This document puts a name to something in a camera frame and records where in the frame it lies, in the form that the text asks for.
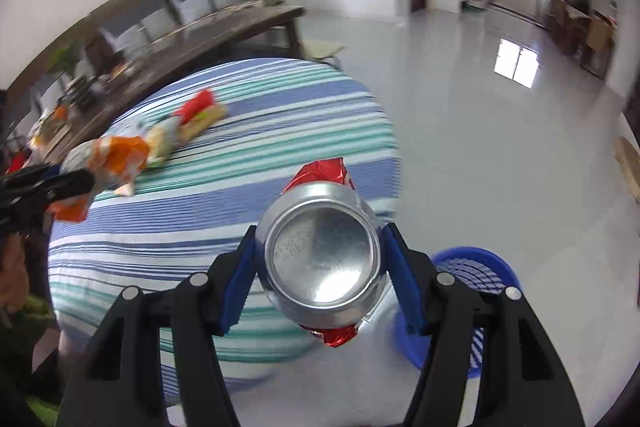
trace green plant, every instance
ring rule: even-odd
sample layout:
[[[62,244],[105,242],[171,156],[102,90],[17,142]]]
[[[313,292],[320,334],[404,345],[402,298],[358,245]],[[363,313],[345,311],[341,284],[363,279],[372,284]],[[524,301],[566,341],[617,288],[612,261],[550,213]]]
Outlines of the green plant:
[[[67,73],[69,76],[74,76],[77,63],[78,60],[76,59],[73,44],[68,44],[56,49],[49,55],[47,71],[49,73]]]

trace blue basket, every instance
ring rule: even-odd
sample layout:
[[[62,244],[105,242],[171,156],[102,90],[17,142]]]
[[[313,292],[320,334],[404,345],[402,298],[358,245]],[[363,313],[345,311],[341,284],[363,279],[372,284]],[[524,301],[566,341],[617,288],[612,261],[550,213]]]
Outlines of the blue basket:
[[[487,293],[500,293],[507,286],[520,288],[511,267],[495,253],[482,248],[457,247],[437,253],[431,261],[439,272],[446,271],[462,280],[469,288]],[[396,315],[396,346],[405,357],[422,370],[429,352],[431,336],[421,337],[407,323],[401,311]],[[469,357],[468,378],[480,376],[482,367],[482,328],[474,331]]]

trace glossy gray floor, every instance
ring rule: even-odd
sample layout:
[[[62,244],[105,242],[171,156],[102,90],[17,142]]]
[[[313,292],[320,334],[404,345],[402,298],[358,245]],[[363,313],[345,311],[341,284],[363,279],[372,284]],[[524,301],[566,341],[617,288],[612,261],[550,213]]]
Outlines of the glossy gray floor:
[[[545,32],[497,12],[420,13],[406,26],[307,16],[302,35],[347,45],[345,72],[392,119],[403,159],[396,221],[409,245],[473,245],[507,260],[594,425],[640,360],[640,210],[613,154],[620,97]],[[501,39],[539,53],[530,89],[494,73]],[[392,344],[393,301],[346,346],[234,395],[241,424],[401,421],[418,370]]]

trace tablecloth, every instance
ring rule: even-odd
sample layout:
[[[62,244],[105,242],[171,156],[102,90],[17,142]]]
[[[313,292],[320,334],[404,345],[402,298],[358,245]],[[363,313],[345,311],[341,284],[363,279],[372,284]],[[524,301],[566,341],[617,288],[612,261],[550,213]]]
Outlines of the tablecloth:
[[[151,95],[108,133],[152,123],[204,87],[228,105],[228,118],[175,151],[163,168],[142,172],[133,197],[103,192],[84,222],[54,224],[52,302],[62,330],[81,344],[122,288],[172,288],[235,249],[305,163],[343,156],[376,215],[393,217],[400,163],[391,123],[361,83],[324,64],[254,58],[209,68]],[[162,329],[160,339],[171,403],[178,399],[171,331]],[[214,342],[230,391],[318,345],[271,306],[258,280],[239,323]]]

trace window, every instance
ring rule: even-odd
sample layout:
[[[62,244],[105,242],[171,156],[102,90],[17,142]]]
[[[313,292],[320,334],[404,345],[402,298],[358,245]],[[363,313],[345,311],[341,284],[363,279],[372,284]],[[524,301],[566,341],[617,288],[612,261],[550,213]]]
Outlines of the window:
[[[533,50],[521,48],[515,42],[501,39],[494,71],[531,88],[538,71],[538,54]]]

